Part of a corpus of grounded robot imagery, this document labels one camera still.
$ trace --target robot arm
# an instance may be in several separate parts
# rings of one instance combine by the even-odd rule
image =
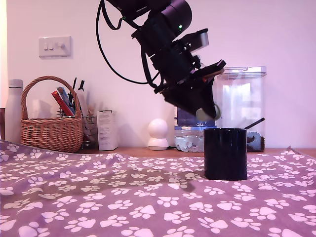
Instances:
[[[188,34],[175,40],[192,20],[191,8],[185,0],[107,0],[122,14],[115,28],[106,13],[104,0],[100,6],[112,30],[122,20],[134,27],[132,37],[141,45],[141,55],[147,83],[165,101],[177,106],[200,120],[218,119],[220,111],[214,104],[212,86],[214,77],[223,71],[225,62],[202,68],[200,59],[191,53],[208,45],[208,29]],[[133,22],[149,12],[143,26]],[[153,83],[146,55],[161,76],[160,85]]]

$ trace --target white wall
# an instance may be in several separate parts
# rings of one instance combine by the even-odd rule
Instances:
[[[188,0],[193,21],[186,33],[209,28],[210,46],[199,54],[205,64],[225,59],[228,66],[268,67],[266,79],[267,147],[316,147],[316,1]],[[151,87],[116,77],[103,61],[95,36],[97,0],[10,0],[8,17],[8,77],[31,80],[55,75],[70,84],[85,80],[88,102],[97,109],[118,111],[121,146],[145,146],[147,125],[155,118],[173,126],[173,107]],[[108,7],[110,18],[119,14]],[[144,81],[140,50],[123,24],[113,32],[104,20],[100,34],[114,68]],[[40,59],[38,38],[71,36],[73,56]],[[54,116],[57,104],[50,93],[54,82],[35,86],[28,96],[31,117]],[[169,141],[172,143],[172,131]]]
[[[6,0],[0,0],[0,105],[5,107],[8,97]]]

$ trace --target wicker basket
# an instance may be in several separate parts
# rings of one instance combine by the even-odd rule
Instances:
[[[36,83],[43,80],[58,81],[70,90],[74,96],[76,105],[75,118],[28,118],[26,96]],[[33,80],[24,89],[22,94],[22,144],[59,152],[73,153],[78,151],[83,138],[82,119],[79,108],[77,94],[66,81],[53,76],[44,76]]]

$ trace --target white water bottle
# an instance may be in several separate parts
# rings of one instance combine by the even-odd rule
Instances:
[[[22,92],[22,80],[9,80],[9,97],[4,111],[5,139],[18,144],[21,143]]]

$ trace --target black mug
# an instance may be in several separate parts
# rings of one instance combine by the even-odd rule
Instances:
[[[205,129],[204,158],[207,179],[247,179],[247,130]]]

